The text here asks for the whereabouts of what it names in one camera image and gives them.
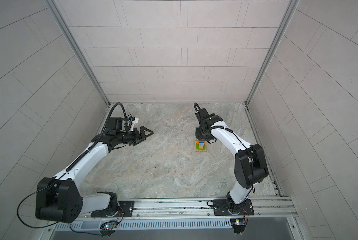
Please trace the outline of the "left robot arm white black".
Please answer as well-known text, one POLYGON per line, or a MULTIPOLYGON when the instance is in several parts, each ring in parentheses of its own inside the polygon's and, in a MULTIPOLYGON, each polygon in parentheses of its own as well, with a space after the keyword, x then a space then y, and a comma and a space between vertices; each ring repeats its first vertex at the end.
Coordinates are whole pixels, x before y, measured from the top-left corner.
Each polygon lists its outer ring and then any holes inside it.
POLYGON ((72 223, 90 213, 93 217, 113 217, 120 213, 116 193, 98 192, 83 197, 79 186, 96 164, 113 150, 136 146, 153 131, 136 128, 138 118, 110 117, 100 134, 68 167, 52 178, 43 178, 37 185, 35 216, 39 220, 72 223))

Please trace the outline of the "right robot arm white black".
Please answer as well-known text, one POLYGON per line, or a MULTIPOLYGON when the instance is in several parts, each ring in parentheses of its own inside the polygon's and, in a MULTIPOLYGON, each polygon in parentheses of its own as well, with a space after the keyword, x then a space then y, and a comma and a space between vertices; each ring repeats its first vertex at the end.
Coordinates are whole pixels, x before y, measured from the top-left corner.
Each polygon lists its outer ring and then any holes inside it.
POLYGON ((209 144, 220 141, 235 157, 236 183, 227 193, 225 208, 232 215, 247 215, 249 194, 255 191, 256 184, 269 175, 263 147, 245 141, 230 129, 220 116, 209 114, 197 103, 194 103, 194 109, 199 122, 195 133, 196 140, 209 144))

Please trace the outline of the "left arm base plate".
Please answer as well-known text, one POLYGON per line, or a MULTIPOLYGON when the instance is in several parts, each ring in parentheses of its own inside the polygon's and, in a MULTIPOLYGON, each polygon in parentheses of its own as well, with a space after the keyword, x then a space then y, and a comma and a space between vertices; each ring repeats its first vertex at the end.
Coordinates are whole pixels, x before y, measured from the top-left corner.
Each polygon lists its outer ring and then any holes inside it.
POLYGON ((98 210, 91 213, 91 218, 129 218, 133 214, 134 201, 118 201, 116 210, 108 207, 105 210, 98 210))

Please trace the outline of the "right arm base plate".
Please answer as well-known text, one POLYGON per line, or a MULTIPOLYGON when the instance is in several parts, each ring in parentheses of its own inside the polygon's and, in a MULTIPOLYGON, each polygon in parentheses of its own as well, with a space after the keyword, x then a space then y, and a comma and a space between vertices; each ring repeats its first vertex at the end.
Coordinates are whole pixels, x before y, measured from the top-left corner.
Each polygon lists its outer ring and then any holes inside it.
POLYGON ((250 199, 240 204, 228 203, 227 200, 212 200, 207 204, 213 208, 215 216, 253 216, 255 214, 250 199))

